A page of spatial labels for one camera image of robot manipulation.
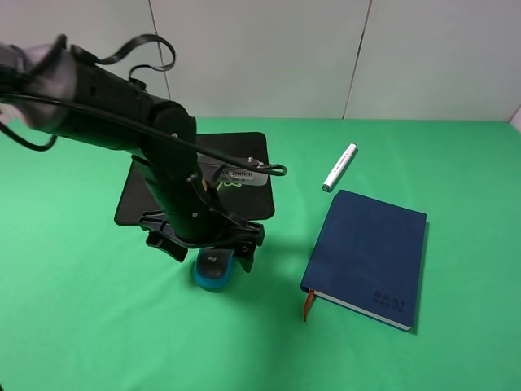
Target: mouse pad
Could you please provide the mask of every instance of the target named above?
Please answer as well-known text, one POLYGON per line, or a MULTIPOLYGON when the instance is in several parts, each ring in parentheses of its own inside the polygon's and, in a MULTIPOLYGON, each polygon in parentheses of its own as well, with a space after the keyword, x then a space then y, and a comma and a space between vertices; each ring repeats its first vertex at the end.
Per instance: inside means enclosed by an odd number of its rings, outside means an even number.
MULTIPOLYGON (((269 163, 266 137, 262 133, 198 134, 197 143, 232 157, 253 157, 269 163)), ((232 213, 247 220, 265 220, 275 213, 271 181, 264 186, 219 183, 221 202, 232 213)), ((135 226, 143 212, 160 210, 134 163, 121 193, 114 220, 120 226, 135 226)))

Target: blue notebook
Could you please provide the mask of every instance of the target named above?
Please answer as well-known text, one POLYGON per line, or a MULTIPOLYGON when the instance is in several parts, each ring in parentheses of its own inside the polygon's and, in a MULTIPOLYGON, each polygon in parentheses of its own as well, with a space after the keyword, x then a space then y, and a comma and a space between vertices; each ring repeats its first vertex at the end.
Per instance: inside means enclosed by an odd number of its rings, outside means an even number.
POLYGON ((350 191, 333 199, 300 288, 408 331, 427 215, 350 191))

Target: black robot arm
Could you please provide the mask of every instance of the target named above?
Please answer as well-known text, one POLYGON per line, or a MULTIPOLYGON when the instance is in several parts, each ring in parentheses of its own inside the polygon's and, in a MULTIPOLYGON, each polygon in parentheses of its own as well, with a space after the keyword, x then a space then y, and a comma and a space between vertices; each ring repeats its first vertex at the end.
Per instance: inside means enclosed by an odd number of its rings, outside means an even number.
MULTIPOLYGON (((0 45, 0 103, 16 106, 27 126, 51 135, 46 146, 31 149, 45 151, 56 137, 65 137, 129 152, 160 206, 160 211, 145 213, 140 221, 150 232, 149 245, 179 261, 187 248, 232 249, 239 260, 244 258, 243 268, 249 271, 253 252, 264 239, 264 228, 223 208, 211 180, 219 173, 210 180, 204 178, 198 153, 222 161, 217 171, 228 165, 283 176, 286 168, 247 163, 197 146, 195 118, 179 103, 148 94, 144 83, 132 78, 137 68, 166 71, 174 62, 172 46, 154 34, 134 38, 106 59, 78 46, 68 50, 65 36, 59 36, 53 45, 27 50, 0 45), (173 61, 163 67, 133 67, 129 80, 98 66, 114 64, 147 42, 167 45, 173 61)), ((19 136, 0 126, 20 142, 19 136)))

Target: white marker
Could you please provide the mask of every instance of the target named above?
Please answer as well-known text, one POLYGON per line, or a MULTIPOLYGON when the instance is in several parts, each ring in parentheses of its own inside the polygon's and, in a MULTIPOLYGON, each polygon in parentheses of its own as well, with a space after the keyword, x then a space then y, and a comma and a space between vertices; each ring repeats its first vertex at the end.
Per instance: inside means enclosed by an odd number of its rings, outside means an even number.
POLYGON ((349 159, 351 159, 351 156, 355 152, 356 149, 357 149, 357 145, 351 144, 351 145, 349 145, 348 149, 345 150, 344 154, 342 154, 339 161, 337 161, 335 167, 333 167, 333 169, 327 176, 326 181, 322 185, 323 191, 331 191, 331 188, 335 184, 336 180, 338 179, 338 177, 340 176, 342 171, 344 171, 346 164, 349 162, 349 159))

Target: computer mouse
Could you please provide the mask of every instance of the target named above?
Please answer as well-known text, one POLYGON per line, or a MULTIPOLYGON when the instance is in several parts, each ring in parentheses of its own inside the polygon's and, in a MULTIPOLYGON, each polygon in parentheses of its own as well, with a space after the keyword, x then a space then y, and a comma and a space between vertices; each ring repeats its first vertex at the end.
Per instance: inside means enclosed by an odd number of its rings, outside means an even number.
POLYGON ((194 266, 195 282, 207 289, 220 289, 228 284, 234 264, 234 250, 201 248, 194 266))

